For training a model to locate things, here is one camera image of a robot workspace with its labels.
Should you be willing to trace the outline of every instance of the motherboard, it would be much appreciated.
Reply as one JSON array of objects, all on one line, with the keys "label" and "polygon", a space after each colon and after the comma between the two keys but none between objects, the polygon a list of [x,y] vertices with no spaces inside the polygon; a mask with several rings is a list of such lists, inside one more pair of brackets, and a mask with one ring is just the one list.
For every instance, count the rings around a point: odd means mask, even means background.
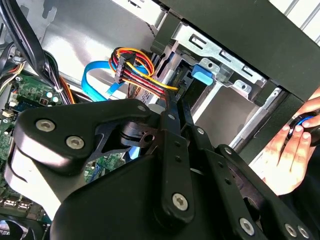
[{"label": "motherboard", "polygon": [[[33,75],[20,74],[8,86],[7,101],[2,108],[0,122],[0,214],[50,223],[43,208],[12,190],[5,178],[6,161],[13,145],[15,122],[27,109],[53,107],[62,104],[60,96]],[[84,179],[90,183],[125,164],[123,153],[109,154],[87,163]]]}]

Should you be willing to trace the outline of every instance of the hole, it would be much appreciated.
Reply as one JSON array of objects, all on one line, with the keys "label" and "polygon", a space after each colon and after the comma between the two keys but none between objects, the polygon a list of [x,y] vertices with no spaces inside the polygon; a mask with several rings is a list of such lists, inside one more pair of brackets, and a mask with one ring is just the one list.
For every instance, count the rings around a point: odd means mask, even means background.
[{"label": "hole", "polygon": [[179,156],[175,156],[175,160],[178,162],[178,163],[181,163],[181,158]]},{"label": "hole", "polygon": [[244,223],[244,227],[247,229],[247,230],[250,230],[251,228],[250,228],[250,225],[248,224],[248,223]]},{"label": "hole", "polygon": [[72,143],[73,145],[79,145],[79,144],[80,144],[79,140],[77,140],[77,139],[72,139],[72,140],[71,140],[71,143]]},{"label": "hole", "polygon": [[154,139],[155,139],[155,136],[153,136],[152,134],[149,134],[149,135],[145,136],[143,140],[144,140],[146,143],[150,143],[150,142],[153,141]]},{"label": "hole", "polygon": [[258,221],[260,219],[260,212],[259,209],[256,205],[256,203],[250,198],[250,197],[245,197],[243,198],[243,201],[245,203],[246,208],[248,209],[250,216],[253,221]]},{"label": "hole", "polygon": [[184,205],[184,200],[183,200],[182,198],[178,197],[178,198],[176,199],[176,201],[178,202],[178,204],[179,204],[180,206],[183,206],[183,205]]},{"label": "hole", "polygon": [[43,122],[43,123],[41,123],[41,127],[45,128],[45,129],[49,129],[51,127],[51,125],[48,122]]},{"label": "hole", "polygon": [[224,181],[226,182],[226,184],[231,185],[231,182],[228,178],[225,178]]},{"label": "hole", "polygon": [[162,72],[164,71],[165,67],[167,66],[167,64],[170,62],[171,57],[174,55],[174,53],[172,52],[170,54],[170,56],[163,62],[162,66],[160,67],[158,73],[156,74],[156,76],[159,78],[160,75],[162,74]]}]

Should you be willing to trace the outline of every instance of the black cable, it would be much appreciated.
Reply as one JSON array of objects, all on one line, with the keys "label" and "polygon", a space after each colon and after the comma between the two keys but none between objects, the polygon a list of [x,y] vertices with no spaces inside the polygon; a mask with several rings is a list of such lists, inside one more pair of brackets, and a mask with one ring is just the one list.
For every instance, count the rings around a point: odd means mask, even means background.
[{"label": "black cable", "polygon": [[15,28],[14,31],[20,37],[34,70],[36,72],[42,72],[44,70],[46,58],[35,32],[28,23],[16,0],[3,1],[7,3],[7,9],[11,15],[13,27]]},{"label": "black cable", "polygon": [[4,69],[5,69],[5,65],[8,61],[9,55],[10,55],[10,51],[11,49],[15,46],[14,42],[9,43],[5,49],[3,50],[1,56],[0,56],[0,75],[3,74]]},{"label": "black cable", "polygon": [[71,104],[72,100],[59,76],[57,61],[42,49],[16,0],[0,0],[0,14],[13,42],[26,61],[47,85],[55,88],[64,104]]},{"label": "black cable", "polygon": [[44,69],[44,52],[37,36],[21,12],[17,2],[15,0],[0,0],[0,14],[17,49],[22,53],[39,77],[53,88],[54,85],[49,78],[48,72]]}]

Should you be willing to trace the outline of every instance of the screw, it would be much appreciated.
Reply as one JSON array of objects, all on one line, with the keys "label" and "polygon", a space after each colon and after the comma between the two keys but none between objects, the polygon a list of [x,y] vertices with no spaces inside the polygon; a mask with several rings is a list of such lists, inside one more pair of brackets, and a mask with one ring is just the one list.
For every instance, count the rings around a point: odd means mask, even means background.
[{"label": "screw", "polygon": [[175,116],[173,116],[172,114],[168,114],[169,118],[171,118],[172,120],[175,120]]},{"label": "screw", "polygon": [[41,119],[35,123],[37,129],[43,132],[51,132],[56,128],[56,125],[47,119]]},{"label": "screw", "polygon": [[138,109],[141,110],[141,111],[143,111],[143,112],[146,111],[145,107],[144,107],[144,106],[141,106],[141,105],[138,105]]},{"label": "screw", "polygon": [[294,238],[297,237],[297,232],[296,232],[296,230],[294,230],[293,227],[292,227],[290,224],[286,223],[286,224],[284,225],[284,227],[285,227],[285,229],[288,231],[288,233],[289,233],[292,237],[294,237]]},{"label": "screw", "polygon": [[229,148],[225,147],[224,150],[226,151],[227,154],[230,154],[230,155],[232,154],[232,151]]},{"label": "screw", "polygon": [[202,128],[198,127],[197,130],[201,135],[205,134],[205,131]]},{"label": "screw", "polygon": [[248,234],[249,236],[253,236],[255,234],[255,229],[252,226],[251,222],[249,222],[244,217],[240,218],[239,223],[241,228]]},{"label": "screw", "polygon": [[172,196],[172,202],[176,206],[176,208],[181,211],[185,211],[188,209],[188,201],[185,196],[180,193],[175,193]]},{"label": "screw", "polygon": [[85,146],[85,142],[79,136],[70,136],[65,142],[71,149],[82,149]]},{"label": "screw", "polygon": [[299,232],[302,234],[302,236],[304,236],[306,239],[309,238],[309,234],[306,232],[306,230],[304,230],[301,226],[298,225],[298,230]]}]

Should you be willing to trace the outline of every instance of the gray metal panel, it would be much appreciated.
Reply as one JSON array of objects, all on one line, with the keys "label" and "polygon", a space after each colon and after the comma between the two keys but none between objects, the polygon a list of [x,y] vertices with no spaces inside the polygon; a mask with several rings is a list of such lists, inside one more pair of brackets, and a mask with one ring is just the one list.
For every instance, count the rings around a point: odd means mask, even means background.
[{"label": "gray metal panel", "polygon": [[267,0],[161,2],[302,100],[319,86],[320,48]]},{"label": "gray metal panel", "polygon": [[[114,48],[149,50],[154,39],[145,22],[111,0],[45,0],[44,5],[57,11],[42,45],[54,55],[59,70],[78,81],[88,63],[109,59]],[[110,72],[96,70],[90,75],[113,83]]]}]

